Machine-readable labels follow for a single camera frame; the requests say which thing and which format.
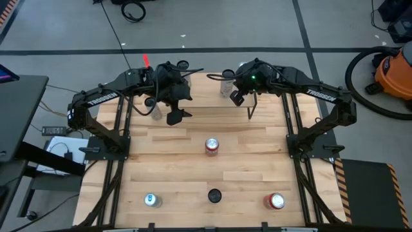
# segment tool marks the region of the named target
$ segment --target black panel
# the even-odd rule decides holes
[[[387,164],[343,160],[352,224],[404,228]]]

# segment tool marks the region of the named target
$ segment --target yellow and black hazard stripe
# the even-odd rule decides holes
[[[10,0],[5,8],[3,10],[3,13],[0,15],[0,27],[6,22],[7,17],[12,13],[12,10],[14,6],[16,5],[17,0]]]
[[[350,207],[348,200],[348,193],[346,188],[345,172],[343,171],[343,163],[341,159],[335,159],[335,172],[337,178],[337,185],[339,188],[339,193],[341,194],[343,210],[345,211],[346,221],[352,223],[350,215]]]
[[[400,194],[400,188],[399,188],[397,176],[395,174],[395,168],[391,164],[388,164],[388,167],[392,174],[393,186],[395,187],[395,194],[398,198],[398,204],[400,208],[400,214],[402,215],[402,221],[404,222],[405,228],[409,229],[410,226],[409,226],[409,222],[407,221],[406,210],[405,210],[404,202],[402,201],[402,195]]]

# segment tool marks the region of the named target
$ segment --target red tag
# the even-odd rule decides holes
[[[146,66],[146,68],[148,68],[150,66],[150,63],[149,63],[149,58],[147,58],[146,54],[143,55],[143,60],[144,60],[144,65]]]

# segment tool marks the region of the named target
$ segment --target black table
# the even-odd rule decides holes
[[[21,75],[19,81],[0,84],[0,185],[7,183],[0,206],[0,226],[22,176],[36,176],[35,168],[27,166],[28,161],[76,176],[84,173],[84,165],[23,142],[47,82],[45,76]]]

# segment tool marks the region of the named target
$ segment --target red soda can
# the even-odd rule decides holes
[[[268,209],[281,209],[285,206],[285,199],[280,193],[272,193],[263,197],[263,205]]]
[[[219,141],[217,139],[207,139],[205,143],[206,155],[213,157],[218,154]]]

